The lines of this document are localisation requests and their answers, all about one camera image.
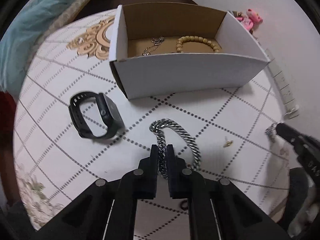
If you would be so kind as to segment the patterned table cover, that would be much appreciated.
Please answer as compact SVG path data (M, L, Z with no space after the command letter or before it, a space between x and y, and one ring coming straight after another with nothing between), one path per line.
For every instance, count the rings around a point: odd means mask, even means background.
M289 191L290 146L271 143L265 129L282 113L265 71L239 89L167 94L129 101L108 61L79 55L68 43L115 15L104 11L50 35L33 59L17 103L14 156L20 195L35 229L42 228L99 178L113 181L138 166L156 143L149 127L168 118L196 141L200 174L226 178L266 214ZM68 111L81 91L103 92L118 107L125 128L111 140L83 139ZM233 140L223 147L225 137Z

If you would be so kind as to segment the white cardboard box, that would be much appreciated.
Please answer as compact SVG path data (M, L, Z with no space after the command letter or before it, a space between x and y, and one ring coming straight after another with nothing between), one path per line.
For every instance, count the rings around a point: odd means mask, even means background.
M108 60L127 99L241 87L270 61L230 12L165 2L117 8Z

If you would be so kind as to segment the white wall power strip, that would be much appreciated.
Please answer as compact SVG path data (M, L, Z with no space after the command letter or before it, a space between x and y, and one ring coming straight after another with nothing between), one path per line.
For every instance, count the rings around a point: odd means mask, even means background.
M270 59L267 71L276 90L276 97L281 102L283 119L290 120L299 116L299 105L293 96L289 82L286 80L284 72L278 64L276 58L269 49L265 53Z

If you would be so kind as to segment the teal blanket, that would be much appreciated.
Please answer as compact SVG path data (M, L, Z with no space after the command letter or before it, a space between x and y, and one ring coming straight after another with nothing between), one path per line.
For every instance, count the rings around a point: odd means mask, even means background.
M1 92L18 97L36 40L75 0L33 0L1 39Z

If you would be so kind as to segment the pink panther plush toy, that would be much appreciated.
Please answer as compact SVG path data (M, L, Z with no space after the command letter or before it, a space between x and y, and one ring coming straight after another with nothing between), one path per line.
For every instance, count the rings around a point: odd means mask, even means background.
M236 12L235 18L251 34L255 27L263 22L263 18L253 9L247 9L245 14L243 12Z

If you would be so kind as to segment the bed mattress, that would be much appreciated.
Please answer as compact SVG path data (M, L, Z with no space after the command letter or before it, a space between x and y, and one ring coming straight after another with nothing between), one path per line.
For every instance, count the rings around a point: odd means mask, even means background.
M33 0L25 10L32 15L39 15L41 23L34 27L35 37L27 54L27 64L30 64L40 45L45 39L75 19L82 8L90 0Z

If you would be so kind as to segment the black smart watch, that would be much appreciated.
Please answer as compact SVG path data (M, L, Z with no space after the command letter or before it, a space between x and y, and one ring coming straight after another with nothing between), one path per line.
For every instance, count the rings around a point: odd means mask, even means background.
M111 139L124 128L116 104L104 93L83 91L73 95L69 114L78 135L85 139Z

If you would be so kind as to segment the small gold earring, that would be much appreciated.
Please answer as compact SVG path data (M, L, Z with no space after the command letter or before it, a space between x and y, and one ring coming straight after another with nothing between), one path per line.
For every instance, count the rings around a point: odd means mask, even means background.
M225 143L223 145L223 147L229 147L233 144L233 140L228 140L227 137L225 137Z

